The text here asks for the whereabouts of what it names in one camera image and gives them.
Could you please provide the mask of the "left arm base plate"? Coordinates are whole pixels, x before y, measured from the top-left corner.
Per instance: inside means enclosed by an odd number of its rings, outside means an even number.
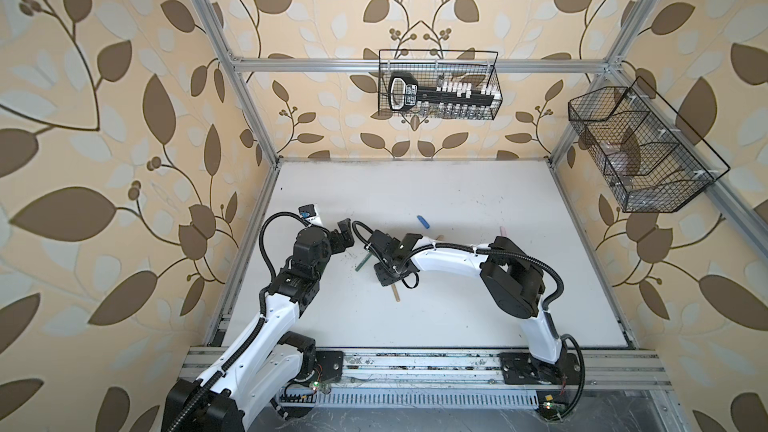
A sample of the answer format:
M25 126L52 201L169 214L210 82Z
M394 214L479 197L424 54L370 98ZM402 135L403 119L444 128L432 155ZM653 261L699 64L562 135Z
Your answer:
M287 384L309 387L311 383L337 383L343 375L345 354L341 350L316 349L302 356L298 374Z

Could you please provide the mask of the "beige fountain pen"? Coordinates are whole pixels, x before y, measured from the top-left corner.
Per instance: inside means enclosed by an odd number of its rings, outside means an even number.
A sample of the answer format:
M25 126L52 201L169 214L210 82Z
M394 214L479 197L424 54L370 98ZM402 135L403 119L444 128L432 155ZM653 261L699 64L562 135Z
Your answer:
M393 295L394 295L394 299L395 299L395 301L396 301L397 303L399 303L399 302L401 301L401 298L400 298L400 295L399 295L399 292L398 292L397 286L396 286L395 284L392 284L390 287L391 287L391 290L392 290L392 292L393 292Z

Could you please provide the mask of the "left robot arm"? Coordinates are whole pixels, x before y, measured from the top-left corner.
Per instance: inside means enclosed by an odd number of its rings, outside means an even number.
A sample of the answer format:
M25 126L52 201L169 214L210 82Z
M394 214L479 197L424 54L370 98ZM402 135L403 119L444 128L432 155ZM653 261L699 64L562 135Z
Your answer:
M331 257L353 247L354 235L350 219L330 230L311 206L289 216L303 227L284 265L267 266L271 281L258 294L256 316L195 380L177 381L162 430L246 431L290 383L318 376L315 340L292 328L318 294Z

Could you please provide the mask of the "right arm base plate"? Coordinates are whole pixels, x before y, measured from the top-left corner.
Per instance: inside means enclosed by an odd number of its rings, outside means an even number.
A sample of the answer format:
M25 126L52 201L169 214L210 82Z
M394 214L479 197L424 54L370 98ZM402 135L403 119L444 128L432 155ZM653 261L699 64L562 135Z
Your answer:
M507 385L578 385L585 372L578 355L566 348L554 364L523 352L501 353L499 361L503 381Z

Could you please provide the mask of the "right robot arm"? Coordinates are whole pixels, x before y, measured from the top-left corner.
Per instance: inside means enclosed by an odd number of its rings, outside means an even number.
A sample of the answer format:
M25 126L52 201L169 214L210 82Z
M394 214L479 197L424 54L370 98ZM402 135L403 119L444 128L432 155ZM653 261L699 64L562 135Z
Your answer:
M441 272L480 280L495 305L521 321L528 344L525 362L513 367L523 380L565 386L568 373L585 382L581 348L569 334L560 334L550 306L565 292L551 266L522 251L511 239L498 236L489 244L462 245L409 233L397 239L361 221L351 231L376 258L374 271L384 287L396 283L409 290L420 285L423 272Z

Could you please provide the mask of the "blue pen cap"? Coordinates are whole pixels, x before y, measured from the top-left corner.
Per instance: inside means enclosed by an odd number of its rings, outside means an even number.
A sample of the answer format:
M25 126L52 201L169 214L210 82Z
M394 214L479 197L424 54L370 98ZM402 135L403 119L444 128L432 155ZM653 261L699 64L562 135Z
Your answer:
M430 223L422 215L417 215L417 219L425 229L431 228Z

